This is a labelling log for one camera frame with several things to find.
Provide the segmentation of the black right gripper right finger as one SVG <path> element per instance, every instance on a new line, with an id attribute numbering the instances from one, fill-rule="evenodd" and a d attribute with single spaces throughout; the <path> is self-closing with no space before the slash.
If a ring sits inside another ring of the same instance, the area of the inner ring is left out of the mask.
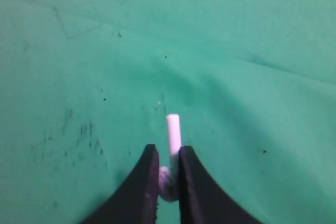
<path id="1" fill-rule="evenodd" d="M 178 164 L 181 223 L 260 223 L 219 187 L 191 146 L 180 148 Z"/>

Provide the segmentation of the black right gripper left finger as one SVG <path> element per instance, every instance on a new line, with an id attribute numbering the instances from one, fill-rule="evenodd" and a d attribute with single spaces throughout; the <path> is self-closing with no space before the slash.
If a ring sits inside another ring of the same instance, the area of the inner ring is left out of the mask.
<path id="1" fill-rule="evenodd" d="M 156 223 L 158 196 L 159 153 L 148 144 L 115 193 L 81 223 Z"/>

